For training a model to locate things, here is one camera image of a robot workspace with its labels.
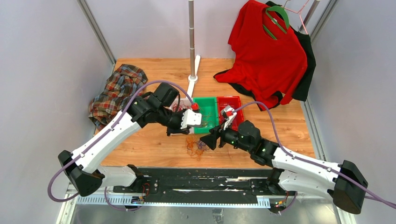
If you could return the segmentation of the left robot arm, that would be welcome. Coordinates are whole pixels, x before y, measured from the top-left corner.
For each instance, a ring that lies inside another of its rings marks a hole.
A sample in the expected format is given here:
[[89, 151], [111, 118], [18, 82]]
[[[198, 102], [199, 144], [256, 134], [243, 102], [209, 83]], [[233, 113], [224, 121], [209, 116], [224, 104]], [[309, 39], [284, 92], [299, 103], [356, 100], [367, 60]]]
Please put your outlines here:
[[154, 92], [139, 93], [148, 82], [140, 87], [128, 100], [124, 109], [88, 142], [79, 148], [62, 151], [58, 155], [61, 169], [48, 184], [48, 195], [53, 201], [61, 202], [51, 193], [55, 179], [65, 173], [77, 196], [89, 196], [104, 187], [122, 186], [137, 193], [143, 187], [143, 174], [134, 165], [124, 167], [101, 166], [101, 162], [126, 138], [135, 134], [149, 123], [158, 123], [170, 129], [188, 130], [192, 127], [193, 110], [174, 112], [169, 107], [182, 92], [192, 102], [190, 94], [179, 85], [166, 81], [155, 81], [159, 86]]

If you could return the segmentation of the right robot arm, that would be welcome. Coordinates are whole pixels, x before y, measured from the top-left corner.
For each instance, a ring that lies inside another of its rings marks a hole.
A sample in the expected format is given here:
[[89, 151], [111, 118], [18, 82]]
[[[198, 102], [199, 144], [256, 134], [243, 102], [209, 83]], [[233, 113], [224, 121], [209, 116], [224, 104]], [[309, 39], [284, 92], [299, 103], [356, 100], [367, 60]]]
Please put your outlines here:
[[271, 167], [267, 189], [272, 194], [284, 190], [317, 195], [346, 212], [361, 213], [368, 182], [351, 161], [320, 161], [282, 148], [263, 138], [250, 121], [242, 122], [238, 130], [216, 126], [200, 140], [212, 150], [229, 144], [248, 152], [255, 163]]

